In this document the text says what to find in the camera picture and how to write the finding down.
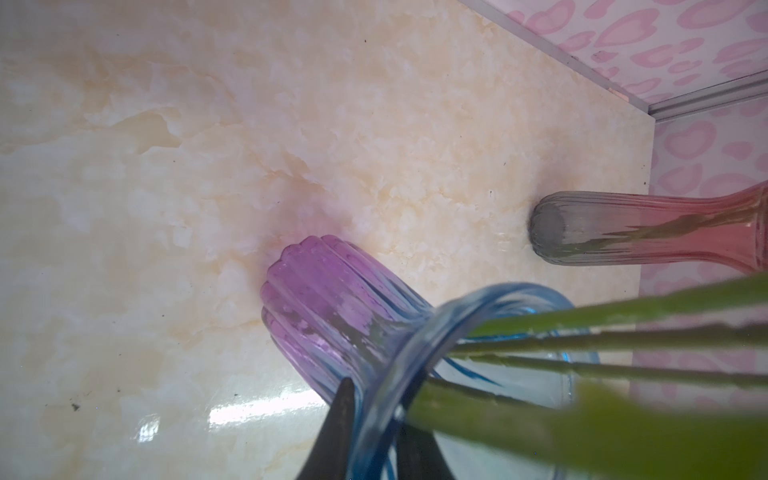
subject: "metal strip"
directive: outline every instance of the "metal strip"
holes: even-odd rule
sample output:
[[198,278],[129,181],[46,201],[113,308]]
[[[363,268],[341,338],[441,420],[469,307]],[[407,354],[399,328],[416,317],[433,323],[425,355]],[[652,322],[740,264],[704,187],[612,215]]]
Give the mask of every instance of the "metal strip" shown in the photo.
[[657,123],[672,121],[712,108],[765,96],[768,96],[768,70],[660,101],[649,107],[648,114],[655,118]]
[[539,37],[534,32],[528,30],[526,27],[515,22],[504,13],[496,10],[491,5],[485,3],[483,0],[459,0],[461,3],[469,7],[471,10],[479,13],[483,17],[486,17],[491,22],[502,27],[504,30],[513,34],[515,37],[520,38],[522,41],[534,46],[535,48],[543,51],[545,54],[559,61],[566,67],[577,72],[578,74],[592,80],[594,83],[600,85],[606,90],[616,91],[628,98],[631,105],[639,108],[643,112],[648,112],[648,104],[642,101],[640,98],[635,97],[628,91],[619,87],[614,82],[602,77],[587,65],[581,63],[576,57],[573,57],[555,45]]

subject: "heart pattern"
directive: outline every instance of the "heart pattern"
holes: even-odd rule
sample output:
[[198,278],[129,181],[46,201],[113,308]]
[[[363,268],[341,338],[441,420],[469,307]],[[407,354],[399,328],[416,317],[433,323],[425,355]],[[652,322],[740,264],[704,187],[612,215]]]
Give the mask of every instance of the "heart pattern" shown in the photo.
[[764,0],[484,1],[649,104],[768,69]]
[[[765,121],[768,121],[768,98],[657,124],[650,186],[658,195],[716,197],[768,180],[768,124]],[[741,275],[737,270],[717,263],[643,265],[641,292],[669,293],[697,283],[720,282]],[[676,316],[662,323],[662,327],[687,328],[720,321],[736,326],[765,318],[768,318],[768,309],[763,307],[729,312],[725,318],[721,313]],[[639,359],[634,359],[638,365],[657,363],[662,368],[768,372],[768,353],[755,349],[665,350],[661,354],[636,352],[634,356],[638,354]],[[735,388],[704,389],[633,382],[630,395],[649,406],[664,404],[672,408],[689,406],[702,410],[768,407],[768,393]]]

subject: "purple and blue glass vase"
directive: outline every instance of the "purple and blue glass vase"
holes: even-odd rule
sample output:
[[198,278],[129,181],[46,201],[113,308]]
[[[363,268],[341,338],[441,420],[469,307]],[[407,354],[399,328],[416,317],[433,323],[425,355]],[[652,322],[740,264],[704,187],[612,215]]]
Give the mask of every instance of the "purple and blue glass vase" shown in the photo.
[[[488,319],[572,307],[552,289],[502,283],[435,308],[370,255],[328,235],[287,247],[269,268],[261,297],[273,341],[320,396],[330,402],[344,377],[355,383],[349,478],[381,478],[407,406],[427,375],[545,406],[571,401],[570,376],[443,359]],[[597,361],[589,353],[536,356]],[[446,436],[437,440],[456,478],[574,477]]]

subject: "marble tabletop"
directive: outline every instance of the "marble tabletop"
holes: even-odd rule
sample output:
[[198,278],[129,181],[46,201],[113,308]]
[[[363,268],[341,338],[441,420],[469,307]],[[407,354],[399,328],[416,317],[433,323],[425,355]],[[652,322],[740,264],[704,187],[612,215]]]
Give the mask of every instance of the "marble tabletop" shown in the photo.
[[633,266],[539,260],[557,190],[646,193],[652,118],[455,0],[8,0],[0,477],[292,478],[326,407],[270,342],[333,233],[439,304]]

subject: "plant stem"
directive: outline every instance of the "plant stem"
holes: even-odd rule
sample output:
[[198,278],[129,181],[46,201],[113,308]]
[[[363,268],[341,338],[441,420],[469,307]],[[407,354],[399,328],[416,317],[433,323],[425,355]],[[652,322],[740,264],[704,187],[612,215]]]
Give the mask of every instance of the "plant stem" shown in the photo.
[[546,409],[485,392],[425,382],[407,422],[525,457],[613,478],[766,478],[768,416],[741,412],[655,412],[598,385]]
[[571,310],[490,319],[469,336],[543,333],[556,329],[650,322],[669,315],[704,313],[768,303],[768,272],[696,286],[664,296],[583,306]]
[[768,375],[752,373],[700,372],[696,370],[654,369],[639,366],[603,365],[601,363],[565,362],[563,360],[531,359],[522,356],[481,355],[473,362],[491,363],[519,369],[575,373],[593,379],[630,379],[648,382],[694,383],[709,386],[736,386],[741,389],[768,388]]
[[457,345],[449,353],[467,358],[487,353],[523,352],[607,352],[611,350],[714,349],[768,346],[768,325],[753,324],[734,328],[707,325],[659,332],[602,332],[591,335],[529,336],[500,342],[475,342]]

